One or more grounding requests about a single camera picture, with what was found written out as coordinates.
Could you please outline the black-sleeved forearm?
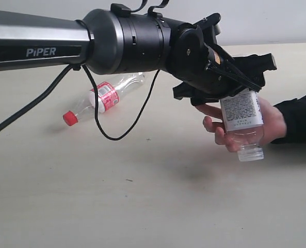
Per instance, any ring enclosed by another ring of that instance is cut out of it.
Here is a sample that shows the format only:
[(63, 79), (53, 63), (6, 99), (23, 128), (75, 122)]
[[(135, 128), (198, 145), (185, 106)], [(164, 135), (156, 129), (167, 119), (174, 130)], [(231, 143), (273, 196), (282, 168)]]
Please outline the black-sleeved forearm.
[(285, 134), (272, 141), (273, 144), (306, 144), (306, 95), (280, 102), (275, 107), (281, 112)]

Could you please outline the person's open hand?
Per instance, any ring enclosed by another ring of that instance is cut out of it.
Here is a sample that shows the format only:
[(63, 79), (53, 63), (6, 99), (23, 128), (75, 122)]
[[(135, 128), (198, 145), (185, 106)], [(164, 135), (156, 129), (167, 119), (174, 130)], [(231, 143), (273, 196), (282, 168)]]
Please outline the person's open hand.
[[(260, 145), (264, 146), (276, 139), (285, 137), (287, 128), (282, 113), (276, 107), (261, 97), (258, 97), (258, 100), (264, 122), (264, 136), (260, 140)], [(203, 126), (207, 132), (214, 133), (217, 145), (224, 145), (229, 152), (240, 150), (240, 145), (226, 133), (220, 108), (203, 104), (196, 106), (196, 109), (205, 115)]]

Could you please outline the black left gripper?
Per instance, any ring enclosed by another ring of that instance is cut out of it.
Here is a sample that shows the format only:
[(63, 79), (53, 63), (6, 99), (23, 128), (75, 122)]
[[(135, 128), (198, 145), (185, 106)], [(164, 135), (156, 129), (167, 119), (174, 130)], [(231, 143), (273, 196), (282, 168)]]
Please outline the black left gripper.
[(167, 71), (182, 81), (173, 87), (177, 100), (190, 99), (192, 106), (219, 102), (244, 89), (256, 92), (265, 86), (265, 71), (277, 70), (271, 53), (222, 57), (204, 42), (199, 26), (182, 24), (171, 39)]

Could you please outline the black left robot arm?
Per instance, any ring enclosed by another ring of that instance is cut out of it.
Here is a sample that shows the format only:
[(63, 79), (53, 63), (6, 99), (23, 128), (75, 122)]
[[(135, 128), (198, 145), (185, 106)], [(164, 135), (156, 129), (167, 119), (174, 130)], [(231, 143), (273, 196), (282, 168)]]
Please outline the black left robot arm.
[(233, 57), (217, 43), (220, 14), (194, 23), (139, 14), (122, 4), (82, 20), (0, 11), (0, 71), (86, 65), (98, 75), (162, 70), (181, 80), (176, 99), (218, 102), (245, 89), (260, 91), (272, 54)]

